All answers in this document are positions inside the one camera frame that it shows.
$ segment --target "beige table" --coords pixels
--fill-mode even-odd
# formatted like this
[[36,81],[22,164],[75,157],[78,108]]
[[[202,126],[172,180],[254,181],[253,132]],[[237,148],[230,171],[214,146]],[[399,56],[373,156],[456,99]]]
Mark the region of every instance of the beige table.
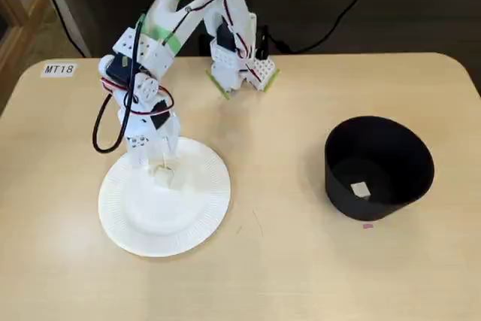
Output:
[[[217,233],[169,259],[121,250],[98,221],[124,152],[90,144],[98,61],[75,60],[73,78],[30,68],[0,119],[0,319],[480,320],[481,102],[466,71],[438,54],[275,60],[268,93],[245,86],[230,101],[208,59],[168,72],[183,135],[218,152],[232,181]],[[430,192],[373,229],[323,191],[327,134],[364,114],[410,127],[436,165]]]

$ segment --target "black wire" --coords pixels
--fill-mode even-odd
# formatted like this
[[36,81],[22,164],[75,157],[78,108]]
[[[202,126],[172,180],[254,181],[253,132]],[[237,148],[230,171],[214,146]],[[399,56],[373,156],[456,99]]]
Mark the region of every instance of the black wire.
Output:
[[68,32],[68,29],[67,29],[67,26],[66,26],[66,24],[65,24],[65,21],[63,20],[62,13],[60,13],[60,9],[59,9],[59,5],[57,4],[57,1],[56,1],[56,0],[52,0],[52,3],[53,3],[53,6],[54,6],[54,8],[55,8],[55,11],[57,12],[57,14],[58,14],[58,16],[59,16],[60,23],[62,24],[62,28],[63,28],[65,34],[67,35],[68,40],[69,40],[70,43],[74,46],[74,48],[77,50],[77,52],[78,52],[83,58],[86,58],[85,53],[80,49],[80,47],[74,42],[74,40],[73,40],[72,37],[70,36],[70,33]]
[[137,74],[137,66],[138,66],[137,65],[138,43],[141,38],[141,31],[142,31],[143,24],[144,24],[144,17],[141,17],[137,23],[137,28],[135,30],[135,36],[134,36],[134,46],[132,48],[132,62],[130,63],[130,78],[129,78],[129,83],[127,85],[128,98],[127,98],[126,110],[123,115],[122,126],[120,127],[119,136],[117,137],[117,140],[111,147],[102,149],[98,145],[98,141],[97,141],[98,127],[100,126],[100,121],[104,115],[105,107],[110,101],[110,98],[112,98],[111,94],[107,95],[107,98],[105,98],[104,103],[102,104],[102,106],[100,107],[100,111],[98,112],[97,119],[95,120],[95,125],[93,126],[93,133],[92,133],[92,144],[95,150],[99,153],[110,153],[115,151],[119,147],[119,145],[122,143],[123,136],[126,133],[127,124],[129,123],[130,111],[132,110],[132,101],[134,100],[135,75]]
[[329,39],[329,37],[332,35],[332,33],[334,33],[334,31],[336,30],[337,26],[339,26],[340,24],[340,21],[344,18],[344,16],[346,16],[347,13],[349,13],[349,11],[354,8],[354,6],[356,5],[356,3],[358,2],[358,0],[352,0],[350,2],[350,4],[339,14],[339,16],[337,17],[337,19],[334,21],[334,25],[331,27],[331,29],[321,38],[319,39],[316,43],[308,46],[308,47],[305,47],[305,48],[302,48],[300,50],[291,50],[290,46],[283,42],[283,41],[278,41],[276,39],[274,39],[272,37],[271,34],[268,33],[268,31],[266,31],[266,35],[274,42],[274,45],[276,46],[276,48],[281,52],[281,53],[285,53],[285,54],[302,54],[302,53],[306,53],[314,48],[317,48],[319,45],[321,45],[322,43],[324,43],[325,41],[327,41]]

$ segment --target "label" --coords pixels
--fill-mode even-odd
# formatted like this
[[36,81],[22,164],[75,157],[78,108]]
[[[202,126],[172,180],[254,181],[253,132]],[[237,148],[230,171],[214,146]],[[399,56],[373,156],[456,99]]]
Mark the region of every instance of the label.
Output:
[[42,71],[42,78],[73,77],[77,63],[47,63]]

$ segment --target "black bowl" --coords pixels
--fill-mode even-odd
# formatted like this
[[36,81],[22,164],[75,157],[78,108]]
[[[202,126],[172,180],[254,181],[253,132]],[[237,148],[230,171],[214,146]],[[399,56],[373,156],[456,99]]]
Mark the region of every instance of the black bowl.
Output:
[[325,191],[339,211],[355,220],[379,220],[418,200],[433,179],[428,148],[392,120],[346,120],[325,143]]

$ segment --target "white robotic arm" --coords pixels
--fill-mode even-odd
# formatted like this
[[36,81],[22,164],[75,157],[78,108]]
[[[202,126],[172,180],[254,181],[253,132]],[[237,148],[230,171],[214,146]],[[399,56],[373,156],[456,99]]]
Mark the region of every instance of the white robotic arm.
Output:
[[[175,151],[180,124],[172,111],[174,100],[160,83],[201,21],[213,36],[210,75],[225,95],[239,89],[245,80],[264,90],[276,73],[269,58],[256,58],[256,15],[248,11],[244,0],[192,0],[182,7],[179,2],[155,0],[145,15],[138,42],[140,72],[135,76],[135,101],[125,137],[129,150],[142,159]],[[120,106],[121,122],[126,112],[126,74],[134,39],[135,29],[127,29],[113,46],[116,55],[102,58],[99,64],[104,88],[112,92]]]

